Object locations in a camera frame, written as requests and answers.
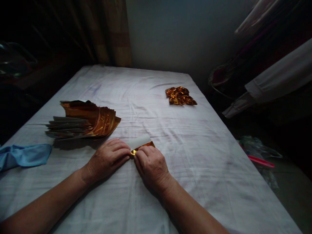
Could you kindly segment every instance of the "white garment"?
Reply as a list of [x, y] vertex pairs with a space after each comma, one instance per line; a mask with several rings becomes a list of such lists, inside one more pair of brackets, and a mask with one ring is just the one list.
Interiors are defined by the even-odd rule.
[[280, 0], [258, 0], [243, 23], [236, 29], [235, 34], [253, 34], [262, 20], [278, 5]]
[[245, 85], [247, 92], [227, 108], [227, 118], [255, 103], [273, 101], [312, 80], [312, 38]]

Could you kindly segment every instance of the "pink object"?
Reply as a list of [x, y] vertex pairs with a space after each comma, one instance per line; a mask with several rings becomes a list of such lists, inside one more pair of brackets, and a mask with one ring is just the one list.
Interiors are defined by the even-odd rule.
[[274, 165], [273, 163], [271, 163], [271, 162], [265, 161], [265, 160], [263, 160], [263, 159], [256, 158], [256, 157], [254, 157], [254, 156], [250, 156], [250, 155], [247, 155], [247, 156], [248, 156], [248, 158], [249, 158], [251, 161], [254, 161], [254, 162], [256, 162], [256, 163], [259, 163], [259, 164], [262, 164], [262, 165], [265, 165], [265, 166], [268, 166], [268, 167], [272, 167], [272, 168], [275, 167], [275, 165]]

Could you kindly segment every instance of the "folded paper ingot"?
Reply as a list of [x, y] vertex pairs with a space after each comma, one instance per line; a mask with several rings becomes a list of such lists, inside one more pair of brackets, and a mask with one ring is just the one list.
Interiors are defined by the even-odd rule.
[[138, 138], [132, 139], [127, 142], [127, 145], [130, 147], [130, 151], [132, 155], [135, 155], [139, 148], [143, 146], [152, 146], [155, 147], [153, 141], [151, 140], [148, 134], [142, 135]]
[[98, 107], [90, 101], [61, 101], [66, 117], [56, 117], [47, 124], [52, 137], [100, 138], [110, 135], [121, 121], [116, 112], [107, 107]]
[[169, 97], [169, 103], [172, 105], [197, 105], [197, 102], [189, 96], [189, 91], [187, 88], [172, 87], [166, 89], [166, 94]]

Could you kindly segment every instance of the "white wall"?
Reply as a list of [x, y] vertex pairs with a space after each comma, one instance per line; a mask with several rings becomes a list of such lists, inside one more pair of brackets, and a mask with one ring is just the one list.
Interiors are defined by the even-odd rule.
[[234, 31], [254, 0], [126, 0], [134, 68], [190, 74], [202, 91], [245, 39]]

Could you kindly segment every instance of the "stack of joss paper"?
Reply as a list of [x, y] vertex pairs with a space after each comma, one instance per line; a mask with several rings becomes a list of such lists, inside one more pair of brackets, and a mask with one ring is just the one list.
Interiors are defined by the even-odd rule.
[[61, 139], [100, 138], [110, 135], [121, 121], [116, 112], [90, 101], [61, 101], [66, 117], [54, 116], [46, 134]]
[[166, 94], [169, 97], [169, 103], [173, 105], [197, 105], [197, 102], [189, 96], [189, 91], [187, 88], [172, 87], [166, 89]]

